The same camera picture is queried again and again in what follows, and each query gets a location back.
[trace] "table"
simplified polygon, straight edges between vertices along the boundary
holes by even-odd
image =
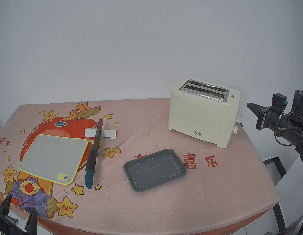
[[[21,105],[0,130],[0,204],[54,234],[230,234],[281,201],[250,139],[240,126],[227,149],[169,131],[169,98]],[[84,185],[82,159],[73,184],[62,186],[20,172],[19,163],[39,134],[85,138],[85,128],[117,130],[102,140],[94,188]],[[165,148],[185,163],[185,176],[137,193],[126,161]]]

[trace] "cream toaster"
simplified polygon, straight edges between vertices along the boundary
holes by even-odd
[[[168,128],[227,148],[242,122],[239,104],[239,91],[183,79],[171,92]]]

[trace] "cable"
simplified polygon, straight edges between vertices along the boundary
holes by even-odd
[[[276,135],[274,134],[274,138],[275,138],[275,140],[280,144],[280,145],[283,145],[283,146],[293,146],[293,145],[298,145],[299,143],[302,143],[303,142],[303,140],[301,140],[301,141],[299,141],[299,142],[297,142],[297,143],[293,143],[293,144],[284,144],[284,143],[280,143],[279,141],[278,141],[278,139],[276,139]]]
[[[286,115],[284,115],[283,117],[279,118],[279,119],[278,119],[278,122],[279,122],[281,119],[283,119],[284,117],[291,115],[291,114],[294,112],[295,109],[296,109],[296,107],[295,107],[293,110],[291,110],[289,113],[287,113]],[[278,127],[278,122],[276,123],[275,131],[276,131],[276,129],[278,129],[278,130],[291,130],[291,129],[295,130],[295,129],[297,129],[297,130],[298,130],[298,127],[279,128],[279,127]],[[275,140],[276,140],[280,145],[283,145],[283,146],[293,146],[293,145],[298,145],[299,143],[302,143],[302,142],[303,142],[303,140],[301,140],[301,141],[298,141],[297,143],[293,143],[293,144],[284,144],[284,143],[280,143],[280,142],[278,141],[278,139],[276,138],[276,135],[275,135],[276,132],[275,132],[275,131],[274,131],[274,138],[275,138]]]

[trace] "cutting board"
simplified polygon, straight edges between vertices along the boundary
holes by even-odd
[[[19,168],[56,184],[70,185],[78,172],[87,144],[86,139],[38,135]]]

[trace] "teal knife handle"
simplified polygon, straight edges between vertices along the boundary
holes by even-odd
[[[94,172],[92,170],[85,170],[85,186],[88,189],[93,188],[93,177],[94,177]]]
[[[87,157],[86,167],[85,167],[85,186],[88,189],[93,188],[93,177],[95,173],[96,165],[96,152],[94,145],[90,150],[89,156]]]

